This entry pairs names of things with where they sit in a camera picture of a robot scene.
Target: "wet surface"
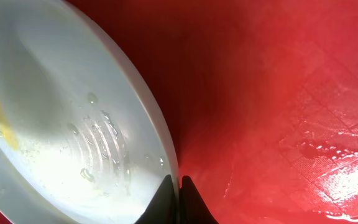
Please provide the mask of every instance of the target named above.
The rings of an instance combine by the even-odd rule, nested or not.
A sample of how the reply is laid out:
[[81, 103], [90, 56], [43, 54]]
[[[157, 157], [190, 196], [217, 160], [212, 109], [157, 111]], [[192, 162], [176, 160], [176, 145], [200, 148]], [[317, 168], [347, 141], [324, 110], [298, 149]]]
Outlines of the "wet surface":
[[358, 222], [358, 1], [70, 2], [142, 74], [220, 223]]
[[299, 148], [300, 153], [306, 159], [325, 157], [336, 160], [352, 157], [358, 154], [358, 148], [346, 147], [342, 144], [332, 145], [327, 141], [300, 141], [295, 147]]

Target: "red background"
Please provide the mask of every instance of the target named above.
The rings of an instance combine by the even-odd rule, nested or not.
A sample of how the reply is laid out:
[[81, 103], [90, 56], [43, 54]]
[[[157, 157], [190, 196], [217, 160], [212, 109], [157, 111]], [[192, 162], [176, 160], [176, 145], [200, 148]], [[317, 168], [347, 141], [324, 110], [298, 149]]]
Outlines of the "red background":
[[71, 0], [132, 60], [220, 223], [358, 217], [358, 0]]

